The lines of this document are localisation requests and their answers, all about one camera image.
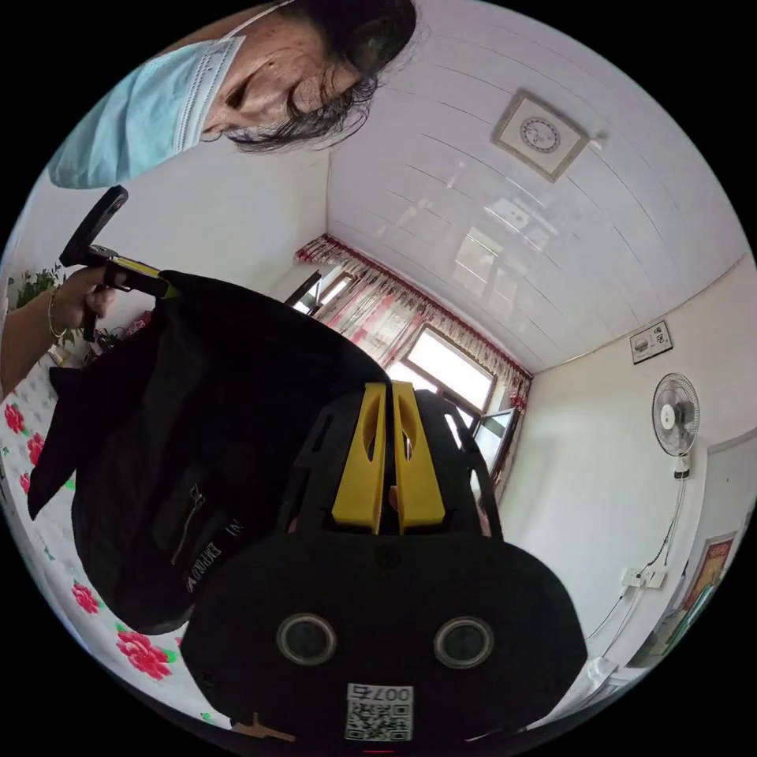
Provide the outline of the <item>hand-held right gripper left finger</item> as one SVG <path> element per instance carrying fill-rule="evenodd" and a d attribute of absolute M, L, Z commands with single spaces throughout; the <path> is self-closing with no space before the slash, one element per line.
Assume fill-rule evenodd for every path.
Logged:
<path fill-rule="evenodd" d="M 331 516 L 339 526 L 380 524 L 386 463 L 386 385 L 368 383 Z"/>

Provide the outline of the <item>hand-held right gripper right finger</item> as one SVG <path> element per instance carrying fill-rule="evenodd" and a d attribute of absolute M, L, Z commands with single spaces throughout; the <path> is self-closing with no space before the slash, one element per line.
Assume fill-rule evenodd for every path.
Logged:
<path fill-rule="evenodd" d="M 410 382 L 392 383 L 394 469 L 400 533 L 442 525 L 445 518 L 420 407 Z"/>

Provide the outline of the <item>person's left hand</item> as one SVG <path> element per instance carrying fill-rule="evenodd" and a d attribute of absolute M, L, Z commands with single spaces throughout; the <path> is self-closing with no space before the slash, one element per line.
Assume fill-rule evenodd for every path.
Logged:
<path fill-rule="evenodd" d="M 50 332 L 58 339 L 68 331 L 82 330 L 89 315 L 103 318 L 116 298 L 105 285 L 105 268 L 84 268 L 73 273 L 51 297 L 48 308 Z"/>

